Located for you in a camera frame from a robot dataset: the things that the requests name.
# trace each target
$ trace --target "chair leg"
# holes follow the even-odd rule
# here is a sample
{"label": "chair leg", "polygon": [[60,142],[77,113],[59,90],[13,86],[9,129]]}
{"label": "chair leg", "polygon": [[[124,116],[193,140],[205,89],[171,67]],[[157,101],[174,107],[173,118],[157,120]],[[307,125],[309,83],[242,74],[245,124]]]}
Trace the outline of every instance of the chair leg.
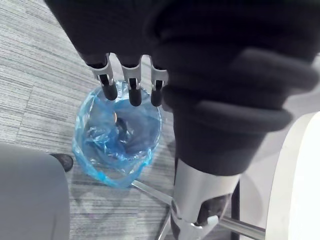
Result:
{"label": "chair leg", "polygon": [[55,157],[61,163],[66,173],[72,169],[74,160],[70,155],[64,153],[51,153],[50,155]]}

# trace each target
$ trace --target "trash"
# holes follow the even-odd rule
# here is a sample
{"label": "trash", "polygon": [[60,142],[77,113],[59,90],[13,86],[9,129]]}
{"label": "trash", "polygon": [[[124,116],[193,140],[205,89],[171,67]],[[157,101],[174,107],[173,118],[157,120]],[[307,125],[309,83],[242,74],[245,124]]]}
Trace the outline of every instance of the trash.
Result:
{"label": "trash", "polygon": [[72,151],[86,174],[108,186],[126,188],[151,163],[162,120],[144,89],[136,107],[129,102],[127,84],[117,81],[116,87],[114,101],[105,98],[101,87],[86,97],[76,117]]}

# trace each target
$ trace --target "metal bracket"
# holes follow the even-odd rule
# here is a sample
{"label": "metal bracket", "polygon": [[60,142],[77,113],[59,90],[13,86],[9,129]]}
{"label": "metal bracket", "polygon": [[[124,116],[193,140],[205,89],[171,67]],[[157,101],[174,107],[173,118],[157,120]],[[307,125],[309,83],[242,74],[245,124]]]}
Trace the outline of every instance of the metal bracket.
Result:
{"label": "metal bracket", "polygon": [[156,81],[162,81],[162,87],[164,87],[169,80],[169,75],[167,70],[160,70],[156,69],[152,59],[150,57],[151,62],[151,83],[152,83],[152,89],[156,90]]}
{"label": "metal bracket", "polygon": [[130,79],[135,79],[135,89],[140,89],[140,82],[141,82],[141,61],[135,67],[126,67],[121,65],[124,80],[128,84],[128,89],[131,90],[132,86],[130,84]]}
{"label": "metal bracket", "polygon": [[174,211],[171,211],[174,223],[179,227],[178,240],[201,240],[219,223],[218,216],[211,216],[204,226],[196,226],[191,222],[178,218]]}
{"label": "metal bracket", "polygon": [[114,73],[112,71],[111,63],[109,60],[109,55],[110,54],[108,53],[105,56],[107,59],[107,64],[103,68],[93,68],[93,67],[89,66],[95,79],[99,80],[102,86],[105,85],[104,81],[100,77],[102,75],[106,75],[107,80],[108,80],[108,84],[110,86],[114,84]]}

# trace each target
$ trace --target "metal bar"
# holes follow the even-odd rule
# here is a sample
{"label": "metal bar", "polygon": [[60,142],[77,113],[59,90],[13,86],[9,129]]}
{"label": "metal bar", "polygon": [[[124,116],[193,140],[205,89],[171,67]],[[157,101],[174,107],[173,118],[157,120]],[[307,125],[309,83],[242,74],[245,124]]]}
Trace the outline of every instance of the metal bar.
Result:
{"label": "metal bar", "polygon": [[151,196],[155,197],[156,199],[160,200],[161,202],[168,204],[171,206],[171,201],[172,201],[172,197],[161,192],[158,191],[148,185],[145,185],[142,182],[139,182],[137,180],[134,180],[133,183],[131,183],[132,186],[136,187],[137,189],[140,189],[141,191],[150,194]]}
{"label": "metal bar", "polygon": [[169,210],[157,240],[164,240],[171,229],[171,212]]}
{"label": "metal bar", "polygon": [[242,221],[234,220],[229,217],[224,217],[219,221],[220,226],[229,229],[230,231],[246,236],[254,240],[265,240],[266,230]]}

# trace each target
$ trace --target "gray carpet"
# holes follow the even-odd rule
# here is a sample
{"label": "gray carpet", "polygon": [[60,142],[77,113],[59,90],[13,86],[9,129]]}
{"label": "gray carpet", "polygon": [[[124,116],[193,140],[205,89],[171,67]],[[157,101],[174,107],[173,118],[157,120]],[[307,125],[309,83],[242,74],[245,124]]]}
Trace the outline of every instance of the gray carpet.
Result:
{"label": "gray carpet", "polygon": [[[150,61],[142,61],[142,86],[150,91]],[[121,79],[114,55],[111,63],[115,78]],[[98,85],[41,0],[0,1],[0,141],[70,154],[78,107]],[[162,117],[160,145],[140,180],[172,194],[173,117],[164,111]],[[100,184],[77,164],[67,179],[71,240],[155,239],[167,212],[163,203],[137,189]],[[228,240],[230,233],[217,227],[206,239]]]}

